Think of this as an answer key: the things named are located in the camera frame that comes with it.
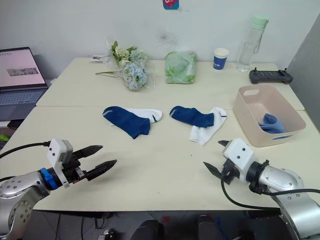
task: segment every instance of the paper cup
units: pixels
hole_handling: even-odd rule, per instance
[[[214,50],[213,68],[222,70],[225,67],[229,51],[224,48],[216,48]]]

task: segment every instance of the laptop screen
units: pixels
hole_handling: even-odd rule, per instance
[[[0,50],[0,89],[45,87],[28,47]]]

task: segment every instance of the bottle cap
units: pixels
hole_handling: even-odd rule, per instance
[[[255,14],[252,17],[251,28],[255,30],[264,30],[269,22],[269,17]]]

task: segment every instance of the black controller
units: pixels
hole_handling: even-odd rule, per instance
[[[250,71],[249,77],[251,83],[253,84],[278,82],[289,84],[294,78],[287,73],[286,70],[287,69],[278,71],[258,71],[257,68],[255,68],[254,70]]]

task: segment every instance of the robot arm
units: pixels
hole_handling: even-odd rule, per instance
[[[0,240],[23,237],[34,205],[62,185],[87,178],[88,181],[104,174],[117,160],[106,161],[91,171],[80,169],[79,159],[88,157],[102,146],[94,145],[73,152],[67,140],[52,139],[47,157],[52,167],[15,176],[0,186]]]
[[[222,171],[208,164],[210,172],[230,184],[234,178],[257,194],[270,195],[279,205],[281,217],[295,239],[320,240],[320,207],[306,192],[282,194],[301,190],[303,181],[295,172],[269,166],[269,161],[257,162],[253,151],[241,139],[219,141],[225,146],[222,154],[227,159]]]

